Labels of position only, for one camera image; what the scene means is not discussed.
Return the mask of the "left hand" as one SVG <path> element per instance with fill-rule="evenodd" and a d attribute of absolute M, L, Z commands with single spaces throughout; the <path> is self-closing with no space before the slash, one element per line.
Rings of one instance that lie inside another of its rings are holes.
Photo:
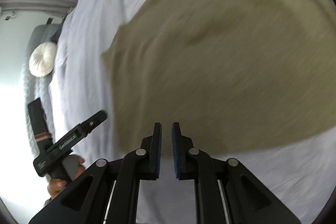
<path fill-rule="evenodd" d="M 78 178 L 84 171 L 85 171 L 85 160 L 81 157 L 78 156 L 78 162 L 79 166 L 78 169 L 75 173 L 75 178 Z M 51 199 L 54 199 L 67 185 L 67 182 L 65 180 L 62 180 L 60 178 L 52 178 L 49 181 L 47 190 L 50 195 Z"/>

